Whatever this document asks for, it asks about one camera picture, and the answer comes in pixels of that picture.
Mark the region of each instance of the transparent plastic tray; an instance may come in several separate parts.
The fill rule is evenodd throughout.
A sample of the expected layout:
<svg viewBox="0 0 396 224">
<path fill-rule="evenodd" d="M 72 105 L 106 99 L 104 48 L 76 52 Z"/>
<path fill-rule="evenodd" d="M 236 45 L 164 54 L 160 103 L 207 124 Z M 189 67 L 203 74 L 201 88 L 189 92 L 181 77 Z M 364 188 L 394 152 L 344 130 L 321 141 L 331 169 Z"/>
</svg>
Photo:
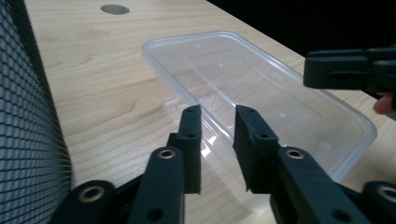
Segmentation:
<svg viewBox="0 0 396 224">
<path fill-rule="evenodd" d="M 184 108 L 201 105 L 202 155 L 250 211 L 262 210 L 268 196 L 246 192 L 232 147 L 235 105 L 258 110 L 281 146 L 308 151 L 337 182 L 376 138 L 362 113 L 327 91 L 305 87 L 301 74 L 235 33 L 153 39 L 142 55 L 155 69 L 163 108 L 176 123 Z"/>
</svg>

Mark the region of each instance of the wooden table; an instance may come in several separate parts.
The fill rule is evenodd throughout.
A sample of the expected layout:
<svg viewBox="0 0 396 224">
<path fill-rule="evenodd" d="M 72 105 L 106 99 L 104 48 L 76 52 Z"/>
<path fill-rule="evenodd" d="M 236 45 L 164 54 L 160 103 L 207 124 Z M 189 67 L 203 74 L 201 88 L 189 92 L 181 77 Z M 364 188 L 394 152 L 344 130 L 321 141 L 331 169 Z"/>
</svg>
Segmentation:
<svg viewBox="0 0 396 224">
<path fill-rule="evenodd" d="M 128 7 L 113 15 L 106 4 Z M 76 174 L 76 185 L 104 179 L 119 186 L 142 174 L 149 153 L 177 129 L 162 109 L 155 72 L 141 56 L 145 41 L 228 30 L 296 71 L 304 58 L 205 0 L 27 0 L 50 88 Z M 396 122 L 377 115 L 361 91 L 332 91 L 373 121 L 378 137 L 343 184 L 396 182 Z M 251 213 L 210 169 L 201 195 L 186 197 L 186 223 L 275 223 L 270 209 Z"/>
</svg>

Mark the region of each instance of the finger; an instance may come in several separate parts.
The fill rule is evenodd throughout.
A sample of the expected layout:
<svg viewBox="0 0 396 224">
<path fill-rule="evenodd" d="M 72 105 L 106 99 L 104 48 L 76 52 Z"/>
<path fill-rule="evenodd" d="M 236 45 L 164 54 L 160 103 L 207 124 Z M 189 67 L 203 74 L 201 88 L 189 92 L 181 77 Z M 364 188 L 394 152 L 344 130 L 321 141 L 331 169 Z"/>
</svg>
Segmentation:
<svg viewBox="0 0 396 224">
<path fill-rule="evenodd" d="M 384 95 L 375 102 L 373 109 L 376 113 L 383 115 L 396 113 L 396 97 Z"/>
</svg>

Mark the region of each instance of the black mesh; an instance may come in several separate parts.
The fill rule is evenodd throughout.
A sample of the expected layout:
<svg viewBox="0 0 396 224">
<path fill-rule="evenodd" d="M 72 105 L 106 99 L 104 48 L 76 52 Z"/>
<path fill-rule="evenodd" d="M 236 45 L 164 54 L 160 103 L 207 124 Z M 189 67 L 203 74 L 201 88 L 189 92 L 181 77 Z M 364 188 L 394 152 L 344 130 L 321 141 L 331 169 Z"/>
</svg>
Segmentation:
<svg viewBox="0 0 396 224">
<path fill-rule="evenodd" d="M 71 164 L 22 0 L 0 0 L 0 223 L 47 223 Z"/>
</svg>

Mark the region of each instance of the table hole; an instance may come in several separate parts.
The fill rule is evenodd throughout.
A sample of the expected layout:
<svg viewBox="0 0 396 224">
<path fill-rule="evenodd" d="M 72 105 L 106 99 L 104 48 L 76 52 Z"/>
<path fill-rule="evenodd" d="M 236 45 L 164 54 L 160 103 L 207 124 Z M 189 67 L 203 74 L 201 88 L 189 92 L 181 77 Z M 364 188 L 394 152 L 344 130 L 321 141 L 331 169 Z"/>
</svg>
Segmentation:
<svg viewBox="0 0 396 224">
<path fill-rule="evenodd" d="M 104 5 L 101 7 L 102 11 L 105 13 L 113 14 L 113 15 L 123 15 L 129 12 L 128 7 L 123 7 L 119 5 Z"/>
</svg>

